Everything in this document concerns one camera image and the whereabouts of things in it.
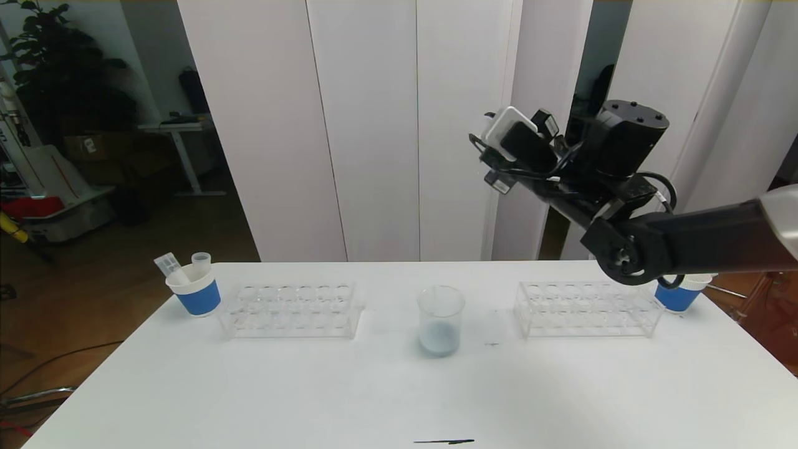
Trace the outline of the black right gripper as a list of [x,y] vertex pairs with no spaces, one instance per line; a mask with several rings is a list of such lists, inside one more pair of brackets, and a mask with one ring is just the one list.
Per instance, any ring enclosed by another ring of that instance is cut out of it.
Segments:
[[484,130],[478,137],[469,133],[468,140],[489,168],[484,180],[491,188],[504,195],[520,179],[545,181],[556,176],[559,126],[548,110],[527,117],[517,108],[501,108],[483,116]]

